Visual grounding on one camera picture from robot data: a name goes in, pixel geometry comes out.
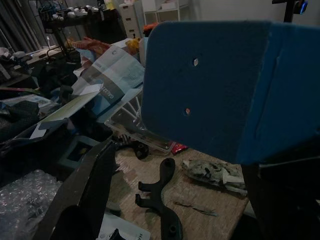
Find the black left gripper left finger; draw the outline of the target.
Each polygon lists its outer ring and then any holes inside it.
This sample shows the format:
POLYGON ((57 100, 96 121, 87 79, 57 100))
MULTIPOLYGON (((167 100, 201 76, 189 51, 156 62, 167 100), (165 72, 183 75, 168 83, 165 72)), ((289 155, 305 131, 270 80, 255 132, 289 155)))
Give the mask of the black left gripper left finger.
POLYGON ((95 145, 59 187, 33 236, 35 240, 95 240, 115 170, 111 139, 95 145))

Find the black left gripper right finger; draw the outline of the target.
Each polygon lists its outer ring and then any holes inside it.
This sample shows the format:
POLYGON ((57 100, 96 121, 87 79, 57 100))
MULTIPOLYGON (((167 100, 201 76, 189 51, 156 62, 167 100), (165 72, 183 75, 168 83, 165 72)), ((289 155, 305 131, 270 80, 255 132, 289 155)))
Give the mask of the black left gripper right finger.
POLYGON ((241 166, 247 194, 266 240, 320 238, 320 151, 280 156, 273 166, 241 166))

